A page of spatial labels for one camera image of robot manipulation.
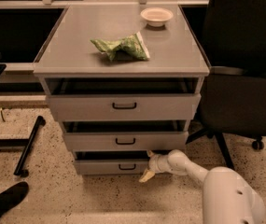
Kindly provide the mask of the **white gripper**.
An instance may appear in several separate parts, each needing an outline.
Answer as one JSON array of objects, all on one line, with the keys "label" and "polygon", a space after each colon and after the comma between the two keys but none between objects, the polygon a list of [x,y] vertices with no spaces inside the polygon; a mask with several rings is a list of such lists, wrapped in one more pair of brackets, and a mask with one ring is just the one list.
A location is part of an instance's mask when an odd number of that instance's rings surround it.
[{"label": "white gripper", "polygon": [[147,155],[150,157],[148,163],[149,169],[146,169],[139,178],[140,183],[147,182],[155,174],[169,173],[171,171],[167,155],[155,154],[152,150],[148,150]]}]

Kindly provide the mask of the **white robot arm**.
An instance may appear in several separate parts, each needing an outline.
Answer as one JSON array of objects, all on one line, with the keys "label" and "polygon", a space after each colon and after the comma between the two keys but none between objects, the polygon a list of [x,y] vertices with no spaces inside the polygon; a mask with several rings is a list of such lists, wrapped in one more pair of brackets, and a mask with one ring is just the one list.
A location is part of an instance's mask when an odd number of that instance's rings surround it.
[{"label": "white robot arm", "polygon": [[231,168],[207,170],[177,149],[166,155],[149,150],[147,155],[148,167],[139,179],[141,183],[161,173],[187,174],[202,183],[203,224],[262,224],[266,217],[262,198]]}]

